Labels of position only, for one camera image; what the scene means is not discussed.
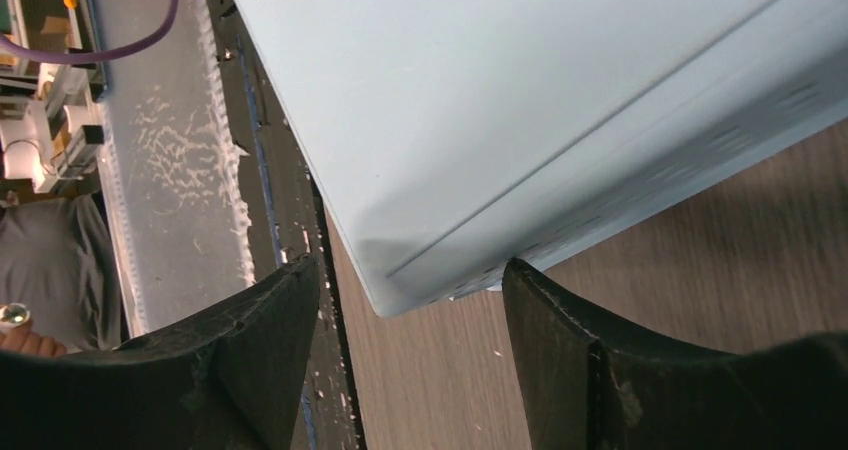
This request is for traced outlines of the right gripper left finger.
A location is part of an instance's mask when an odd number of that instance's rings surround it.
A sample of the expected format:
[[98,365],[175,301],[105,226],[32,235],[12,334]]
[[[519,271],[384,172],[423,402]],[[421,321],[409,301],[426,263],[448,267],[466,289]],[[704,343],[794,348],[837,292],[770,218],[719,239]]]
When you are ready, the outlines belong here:
[[286,449],[319,307],[308,255],[109,351],[1,356],[5,449]]

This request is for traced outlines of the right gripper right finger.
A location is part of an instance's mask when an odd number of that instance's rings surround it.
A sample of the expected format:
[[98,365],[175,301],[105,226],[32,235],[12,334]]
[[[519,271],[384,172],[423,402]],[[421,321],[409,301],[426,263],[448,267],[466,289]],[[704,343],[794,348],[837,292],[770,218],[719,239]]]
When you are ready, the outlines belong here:
[[503,297],[535,449],[843,449],[847,336],[747,354],[633,323],[508,262]]

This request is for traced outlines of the light blue plastic basket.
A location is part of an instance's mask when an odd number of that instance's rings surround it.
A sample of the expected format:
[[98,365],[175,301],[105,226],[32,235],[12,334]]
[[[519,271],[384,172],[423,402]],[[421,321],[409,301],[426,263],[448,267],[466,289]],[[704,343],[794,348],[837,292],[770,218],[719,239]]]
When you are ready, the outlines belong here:
[[847,115],[847,0],[234,2],[382,317],[547,269]]

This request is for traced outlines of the person's hand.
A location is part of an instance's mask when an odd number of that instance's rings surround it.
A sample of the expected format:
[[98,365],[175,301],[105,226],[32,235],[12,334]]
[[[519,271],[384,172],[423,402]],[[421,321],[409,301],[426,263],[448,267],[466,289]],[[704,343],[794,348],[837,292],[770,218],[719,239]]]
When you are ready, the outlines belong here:
[[41,335],[32,330],[33,321],[1,333],[1,349],[45,358],[60,357],[67,354],[67,348],[53,337]]

